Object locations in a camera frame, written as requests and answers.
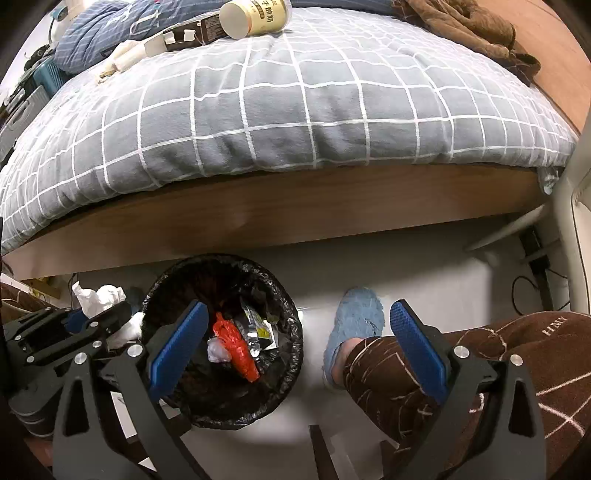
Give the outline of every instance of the blue fuzzy slipper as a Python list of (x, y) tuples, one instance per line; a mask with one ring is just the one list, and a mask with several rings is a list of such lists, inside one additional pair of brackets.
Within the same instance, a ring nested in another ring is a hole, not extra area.
[(324, 378), (331, 387), (342, 389), (331, 374), (340, 344), (350, 338), (381, 336), (383, 329), (384, 308), (374, 291), (368, 288), (348, 290), (339, 303), (335, 327), (324, 351)]

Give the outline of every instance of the crumpled tissue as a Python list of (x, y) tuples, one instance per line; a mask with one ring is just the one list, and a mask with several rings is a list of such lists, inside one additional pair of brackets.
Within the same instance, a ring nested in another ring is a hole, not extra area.
[(121, 287), (103, 285), (94, 291), (90, 288), (82, 288), (79, 281), (72, 285), (72, 293), (76, 295), (82, 307), (82, 313), (90, 319), (126, 299)]
[(109, 350), (117, 350), (125, 346), (126, 343), (141, 340), (145, 315), (143, 312), (133, 315), (130, 321), (107, 338), (107, 348)]

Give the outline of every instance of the brown pajama pants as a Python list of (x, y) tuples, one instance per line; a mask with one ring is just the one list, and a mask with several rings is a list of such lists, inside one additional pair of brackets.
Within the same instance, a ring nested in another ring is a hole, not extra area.
[[(541, 312), (447, 333), (445, 337), (452, 345), (464, 345), (484, 358), (506, 360), (513, 353), (521, 355), (537, 392), (546, 438), (547, 475), (552, 476), (591, 426), (591, 317)], [(411, 450), (436, 404), (419, 389), (392, 336), (368, 338), (357, 345), (347, 358), (343, 377), (357, 405), (400, 444), (392, 459), (395, 468)], [(484, 395), (474, 399), (472, 415), (449, 467), (461, 461), (484, 401)]]

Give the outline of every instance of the white floor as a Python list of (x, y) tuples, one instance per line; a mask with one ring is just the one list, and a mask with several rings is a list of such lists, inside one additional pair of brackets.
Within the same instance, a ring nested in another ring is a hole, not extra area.
[[(202, 467), (215, 480), (316, 478), (308, 425), (317, 423), (341, 480), (380, 478), (378, 444), (385, 435), (347, 394), (323, 386), (322, 355), (339, 300), (352, 286), (370, 287), (386, 318), (392, 302), (405, 298), (423, 322), (442, 331), (515, 317), (511, 283), (520, 274), (531, 278), (528, 265), (519, 262), (518, 240), (498, 242), (478, 256), (462, 250), (503, 222), (469, 220), (239, 252), (271, 270), (294, 299), (304, 328), (304, 365), (288, 398), (266, 418), (238, 432), (187, 433), (183, 440)], [(147, 290), (170, 264), (83, 273), (80, 282), (84, 288), (111, 283)], [(541, 309), (537, 292), (525, 282), (516, 287), (516, 303), (524, 313)], [(389, 326), (384, 334), (391, 335)]]

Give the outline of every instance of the gray plaid duvet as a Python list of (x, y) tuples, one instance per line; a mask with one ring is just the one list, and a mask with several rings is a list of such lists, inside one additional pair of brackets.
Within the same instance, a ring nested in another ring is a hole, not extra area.
[(281, 34), (62, 88), (0, 173), (2, 253), (93, 202), (173, 181), (328, 165), (563, 166), (576, 137), (484, 56), (390, 17), (296, 8)]

